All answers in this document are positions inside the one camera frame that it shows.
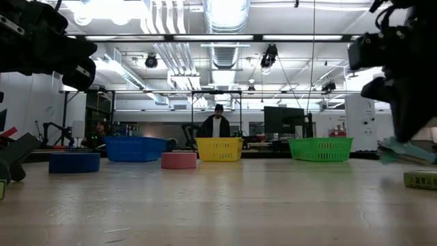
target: yellow basket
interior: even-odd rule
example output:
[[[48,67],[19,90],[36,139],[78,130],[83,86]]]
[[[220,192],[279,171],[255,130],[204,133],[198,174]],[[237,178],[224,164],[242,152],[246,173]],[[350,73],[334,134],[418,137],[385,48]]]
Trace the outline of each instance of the yellow basket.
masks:
[[[237,137],[196,138],[201,161],[238,161],[243,139]]]

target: person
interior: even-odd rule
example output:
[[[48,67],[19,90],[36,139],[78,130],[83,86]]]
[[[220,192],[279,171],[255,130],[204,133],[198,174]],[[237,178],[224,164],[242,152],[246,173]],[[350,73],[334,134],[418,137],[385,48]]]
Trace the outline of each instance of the person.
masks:
[[[229,121],[223,116],[223,105],[216,105],[214,115],[205,120],[201,131],[204,137],[231,137]]]
[[[82,145],[87,148],[97,148],[104,144],[104,137],[109,134],[109,127],[106,122],[99,120],[96,124],[96,132],[91,134],[88,138],[84,138]]]

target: yellow box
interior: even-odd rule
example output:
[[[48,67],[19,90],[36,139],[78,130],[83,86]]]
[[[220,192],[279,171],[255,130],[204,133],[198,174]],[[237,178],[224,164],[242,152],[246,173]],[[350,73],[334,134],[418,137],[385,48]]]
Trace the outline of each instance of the yellow box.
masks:
[[[0,201],[5,197],[6,180],[0,180]]]
[[[404,173],[406,187],[437,190],[437,172],[418,170]]]
[[[196,138],[201,161],[238,161],[241,158],[243,139],[238,137]]]

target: white shirt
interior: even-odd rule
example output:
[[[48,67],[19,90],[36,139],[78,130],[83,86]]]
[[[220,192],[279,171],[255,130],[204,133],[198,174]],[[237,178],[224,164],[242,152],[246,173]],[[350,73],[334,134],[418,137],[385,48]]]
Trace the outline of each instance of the white shirt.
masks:
[[[220,137],[220,123],[221,117],[219,119],[212,118],[212,137]]]

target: green basket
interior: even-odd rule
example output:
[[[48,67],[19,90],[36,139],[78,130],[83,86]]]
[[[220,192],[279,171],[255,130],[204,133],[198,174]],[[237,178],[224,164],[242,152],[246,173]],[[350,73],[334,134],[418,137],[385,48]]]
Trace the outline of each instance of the green basket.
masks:
[[[292,158],[304,161],[347,161],[353,138],[307,138],[288,140]]]

